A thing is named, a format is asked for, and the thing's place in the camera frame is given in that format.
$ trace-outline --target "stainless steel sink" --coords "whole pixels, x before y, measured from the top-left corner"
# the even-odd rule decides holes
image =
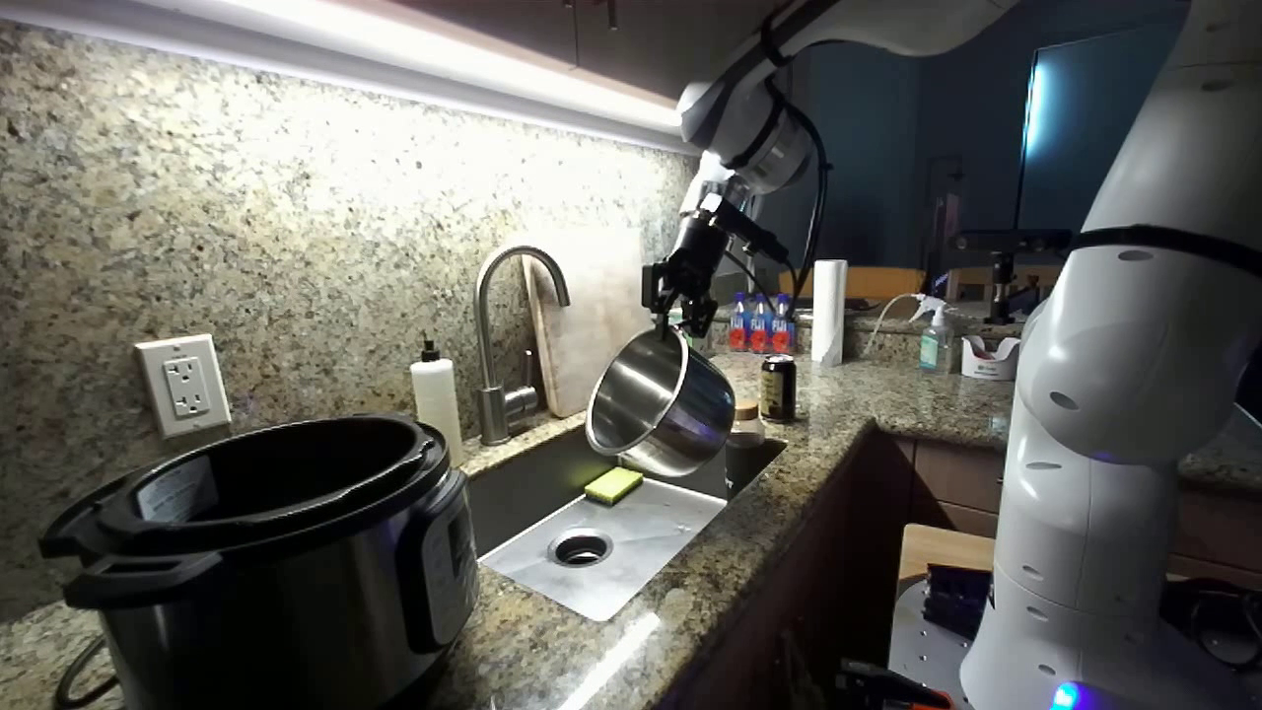
[[[601,503],[585,485],[613,463],[593,455],[585,428],[569,428],[468,482],[482,563],[589,619],[613,619],[782,451],[772,438],[741,442],[695,477],[646,477],[618,503]]]
[[[722,503],[722,498],[663,482],[643,482],[618,503],[576,498],[485,551],[482,563],[589,619],[613,619]]]

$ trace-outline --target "kitchen faucet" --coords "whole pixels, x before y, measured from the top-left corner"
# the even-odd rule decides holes
[[[556,289],[556,302],[569,307],[569,285],[560,264],[538,250],[538,246],[506,246],[496,251],[489,251],[476,267],[476,289],[475,289],[475,328],[476,328],[476,364],[482,364],[482,445],[494,442],[507,442],[507,417],[522,409],[532,409],[532,402],[542,397],[538,385],[515,385],[506,390],[494,371],[489,371],[489,314],[485,314],[485,289],[489,276],[507,261],[507,257],[532,257],[538,264],[543,264],[543,273],[553,276]]]

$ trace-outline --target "kitchen counter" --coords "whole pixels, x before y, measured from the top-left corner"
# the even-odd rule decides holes
[[[753,397],[756,359],[724,356],[718,364],[730,371],[736,397]],[[915,376],[908,367],[849,364],[818,376],[805,367],[797,382],[801,423],[766,428],[786,438],[786,455],[639,599],[613,624],[589,624],[482,572],[482,599],[463,644],[412,705],[651,705],[722,635],[736,599],[772,569],[801,509],[873,423],[908,438],[1002,445],[1010,396],[1004,382]],[[476,455],[465,469],[476,474],[572,427],[580,417],[550,423]],[[1237,423],[1225,428],[1184,463],[1184,482],[1262,492],[1254,428],[1237,428]],[[96,615],[64,603],[0,627],[5,705],[47,705],[59,670],[89,635]]]

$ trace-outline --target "cabinet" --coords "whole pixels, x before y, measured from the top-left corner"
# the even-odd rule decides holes
[[[885,661],[903,538],[891,499],[911,477],[899,445],[866,428],[663,705],[791,705],[805,687],[828,687],[835,660]]]
[[[706,77],[777,0],[397,0],[653,93]]]
[[[995,538],[1002,451],[866,428],[663,705],[791,705],[835,660],[887,661],[903,528]],[[1262,499],[1184,488],[1173,572],[1262,589]]]

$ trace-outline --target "electrical outlet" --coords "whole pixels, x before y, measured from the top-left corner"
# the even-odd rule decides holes
[[[142,356],[155,413],[166,438],[231,423],[220,359],[210,334],[133,343]]]

